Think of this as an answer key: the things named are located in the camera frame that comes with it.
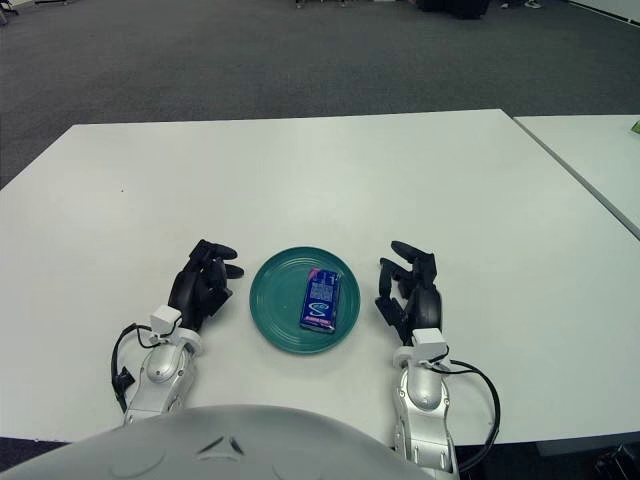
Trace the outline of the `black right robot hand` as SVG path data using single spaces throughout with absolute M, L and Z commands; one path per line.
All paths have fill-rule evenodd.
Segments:
M 435 285 L 435 255 L 397 240 L 391 242 L 391 248 L 411 269 L 381 257 L 375 305 L 386 323 L 396 330 L 402 344 L 411 346 L 414 330 L 442 330 L 442 299 Z

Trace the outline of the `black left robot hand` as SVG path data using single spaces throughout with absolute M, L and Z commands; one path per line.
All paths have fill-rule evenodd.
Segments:
M 189 254 L 173 282 L 168 306 L 181 314 L 181 327 L 199 333 L 204 321 L 215 315 L 233 295 L 230 279 L 239 279 L 244 270 L 228 261 L 238 257 L 228 246 L 201 239 Z

